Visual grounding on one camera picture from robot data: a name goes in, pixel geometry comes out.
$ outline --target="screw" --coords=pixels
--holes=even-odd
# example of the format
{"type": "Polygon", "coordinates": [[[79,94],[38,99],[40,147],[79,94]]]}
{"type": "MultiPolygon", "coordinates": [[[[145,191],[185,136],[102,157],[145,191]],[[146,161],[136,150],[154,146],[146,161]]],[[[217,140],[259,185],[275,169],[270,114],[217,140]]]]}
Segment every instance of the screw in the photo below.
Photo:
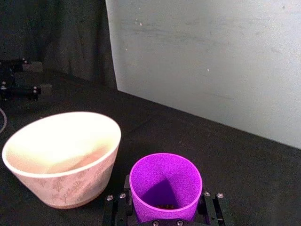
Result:
{"type": "Polygon", "coordinates": [[[183,221],[181,221],[181,220],[178,220],[178,221],[177,221],[177,225],[178,225],[178,226],[183,226],[183,224],[184,224],[183,221]]]}
{"type": "Polygon", "coordinates": [[[126,197],[125,193],[121,193],[120,196],[119,196],[120,199],[124,199],[125,197],[126,197]]]}
{"type": "Polygon", "coordinates": [[[207,197],[211,196],[210,192],[204,192],[204,195],[207,197]]]}
{"type": "Polygon", "coordinates": [[[152,226],[159,226],[159,222],[157,220],[153,221],[152,226]]]}
{"type": "Polygon", "coordinates": [[[107,196],[107,201],[111,201],[113,198],[114,198],[113,195],[110,194],[107,196]]]}
{"type": "Polygon", "coordinates": [[[224,197],[224,194],[223,194],[223,193],[218,193],[218,194],[216,194],[216,196],[217,196],[218,198],[222,199],[222,198],[224,197]]]}

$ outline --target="white bowl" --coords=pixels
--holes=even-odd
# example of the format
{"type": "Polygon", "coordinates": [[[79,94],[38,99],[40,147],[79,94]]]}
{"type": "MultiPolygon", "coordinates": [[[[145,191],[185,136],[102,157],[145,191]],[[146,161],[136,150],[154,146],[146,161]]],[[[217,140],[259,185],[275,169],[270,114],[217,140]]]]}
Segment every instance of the white bowl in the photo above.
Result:
{"type": "Polygon", "coordinates": [[[121,132],[98,113],[62,113],[35,121],[4,145],[7,168],[41,201],[60,209],[96,198],[107,186],[121,132]]]}

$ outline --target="black tablecloth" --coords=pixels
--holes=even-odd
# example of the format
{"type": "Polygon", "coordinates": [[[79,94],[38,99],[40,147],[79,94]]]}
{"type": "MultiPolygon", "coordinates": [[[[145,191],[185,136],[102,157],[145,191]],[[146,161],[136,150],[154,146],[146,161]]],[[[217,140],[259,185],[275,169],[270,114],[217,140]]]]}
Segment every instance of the black tablecloth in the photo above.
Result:
{"type": "Polygon", "coordinates": [[[55,113],[92,111],[113,118],[122,138],[110,182],[92,202],[71,210],[42,203],[0,161],[0,225],[101,225],[103,200],[122,191],[125,176],[145,155],[182,155],[199,169],[204,188],[224,192],[236,225],[301,225],[301,152],[88,81],[56,73],[17,76],[19,84],[52,83],[39,101],[2,103],[8,126],[0,148],[26,124],[55,113]]]}

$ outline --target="black curtain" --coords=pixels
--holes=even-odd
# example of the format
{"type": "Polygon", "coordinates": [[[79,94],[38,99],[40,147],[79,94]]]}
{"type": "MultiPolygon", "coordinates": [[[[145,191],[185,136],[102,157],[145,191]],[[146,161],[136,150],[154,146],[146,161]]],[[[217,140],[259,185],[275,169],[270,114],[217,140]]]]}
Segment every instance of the black curtain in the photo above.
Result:
{"type": "Polygon", "coordinates": [[[105,0],[0,0],[0,59],[116,88],[105,0]]]}

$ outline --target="cup rim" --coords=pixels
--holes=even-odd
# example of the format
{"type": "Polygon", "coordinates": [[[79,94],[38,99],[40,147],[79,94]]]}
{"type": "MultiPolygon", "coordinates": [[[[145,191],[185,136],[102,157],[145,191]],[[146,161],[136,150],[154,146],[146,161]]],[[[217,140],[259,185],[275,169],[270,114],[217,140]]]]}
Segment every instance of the cup rim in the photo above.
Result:
{"type": "Polygon", "coordinates": [[[45,118],[42,118],[42,119],[39,119],[39,120],[35,120],[29,124],[27,124],[26,126],[22,127],[21,129],[19,129],[17,132],[15,132],[5,143],[5,145],[3,146],[3,149],[2,149],[2,160],[4,162],[4,164],[6,165],[6,167],[12,171],[13,173],[16,173],[18,175],[21,175],[21,176],[24,176],[24,177],[29,177],[29,178],[57,178],[57,177],[63,177],[63,176],[68,176],[68,175],[71,175],[71,174],[75,174],[75,173],[78,173],[78,172],[81,172],[83,170],[86,170],[86,169],[89,169],[95,165],[97,165],[98,163],[102,162],[103,160],[105,160],[107,157],[109,157],[115,150],[116,148],[119,146],[120,144],[120,140],[121,140],[121,129],[120,129],[120,126],[117,124],[117,122],[115,122],[112,118],[104,115],[104,114],[100,114],[100,113],[95,113],[95,112],[88,112],[88,111],[78,111],[78,112],[65,112],[65,113],[58,113],[58,114],[53,114],[53,115],[50,115],[50,116],[47,116],[45,118]],[[60,172],[60,173],[29,173],[29,172],[25,172],[25,171],[22,171],[22,170],[19,170],[17,168],[15,168],[14,166],[12,166],[7,158],[6,158],[6,153],[7,153],[7,150],[8,150],[8,146],[10,144],[10,141],[11,139],[13,138],[13,136],[17,133],[19,133],[20,131],[22,131],[23,129],[31,126],[32,124],[38,122],[38,121],[42,121],[42,120],[45,120],[45,119],[49,119],[49,118],[52,118],[52,117],[55,117],[55,116],[59,116],[59,115],[63,115],[63,114],[77,114],[77,113],[88,113],[88,114],[98,114],[99,116],[102,116],[102,117],[105,117],[107,118],[108,120],[110,120],[111,122],[113,122],[113,124],[115,124],[117,126],[117,141],[115,145],[112,146],[112,148],[106,153],[104,154],[102,157],[100,157],[98,160],[94,161],[94,162],[91,162],[85,166],[82,166],[82,167],[78,167],[76,169],[72,169],[72,170],[69,170],[69,171],[65,171],[65,172],[60,172]]]}
{"type": "Polygon", "coordinates": [[[139,201],[140,203],[142,203],[144,206],[146,206],[146,207],[148,207],[148,208],[150,208],[150,209],[152,209],[152,210],[160,211],[160,212],[167,212],[167,213],[170,213],[170,212],[179,212],[179,211],[186,210],[186,209],[190,208],[191,206],[193,206],[193,205],[199,200],[199,198],[200,198],[200,196],[201,196],[201,194],[202,194],[202,188],[203,188],[202,177],[201,177],[201,174],[200,174],[199,170],[197,169],[197,167],[196,167],[191,161],[189,161],[188,159],[186,159],[186,158],[184,158],[184,157],[182,157],[182,156],[180,156],[180,155],[173,154],[173,153],[155,153],[155,154],[150,154],[150,155],[144,156],[143,158],[141,158],[140,160],[138,160],[138,161],[134,164],[134,166],[132,167],[132,169],[131,169],[130,176],[129,176],[129,183],[130,183],[131,193],[132,193],[133,197],[135,196],[135,198],[138,199],[138,201],[139,201]],[[153,207],[153,206],[147,204],[146,202],[144,202],[144,201],[137,195],[137,193],[135,192],[135,190],[133,189],[133,186],[132,186],[132,173],[133,173],[133,170],[135,169],[135,166],[136,166],[140,161],[142,161],[143,159],[148,158],[148,157],[150,157],[150,156],[154,156],[154,155],[173,155],[173,156],[176,156],[176,157],[178,157],[178,158],[182,158],[182,159],[188,161],[188,162],[192,165],[192,167],[196,170],[197,175],[198,175],[198,178],[200,179],[200,190],[199,190],[199,192],[198,192],[198,194],[197,194],[197,197],[196,197],[190,204],[188,204],[187,206],[184,206],[184,207],[182,207],[182,208],[175,209],[175,210],[164,210],[164,209],[160,209],[160,208],[157,208],[157,207],[153,207]]]}

